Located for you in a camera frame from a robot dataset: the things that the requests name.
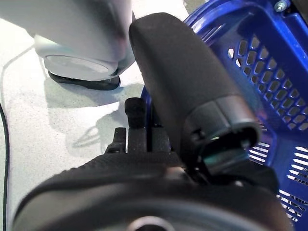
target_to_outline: gray floor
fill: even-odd
[[[195,9],[197,9],[199,6],[201,6],[202,4],[208,1],[209,0],[184,0],[183,4],[187,12],[192,13]]]

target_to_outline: basket slot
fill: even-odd
[[[299,151],[303,151],[303,152],[305,152],[305,153],[308,153],[308,148],[304,148],[304,147],[295,147],[296,148],[296,150],[299,150]]]
[[[285,72],[256,35],[253,35],[250,42],[241,40],[235,50],[230,48],[228,57],[249,77],[289,130],[308,130],[306,102],[300,98],[292,81],[285,78]]]
[[[287,213],[287,217],[288,217],[289,219],[291,219],[293,222],[298,222],[298,219],[297,219],[297,218],[293,217],[292,215],[290,215],[290,214],[288,214],[288,213]]]
[[[286,204],[286,203],[284,203],[284,202],[281,202],[281,204],[282,204],[282,207],[283,207],[284,209],[286,209],[286,210],[288,210],[289,212],[293,213],[293,215],[296,215],[296,216],[298,216],[298,217],[302,217],[302,216],[303,216],[303,214],[300,213],[299,211],[297,211],[297,210],[295,209],[294,206],[291,206],[290,204],[288,204],[288,203]]]

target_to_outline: black lever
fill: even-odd
[[[260,135],[254,114],[218,58],[190,28],[174,16],[156,13],[133,22],[129,34],[157,114],[186,164],[194,166],[221,149],[254,146]]]

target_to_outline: metal screw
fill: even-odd
[[[276,12],[282,12],[285,11],[285,9],[287,9],[288,4],[286,3],[286,1],[279,1],[275,4],[275,11]]]

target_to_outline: black foam grip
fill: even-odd
[[[179,146],[182,125],[194,109],[240,95],[211,49],[176,17],[151,14],[133,22],[129,34],[145,86],[172,145]]]

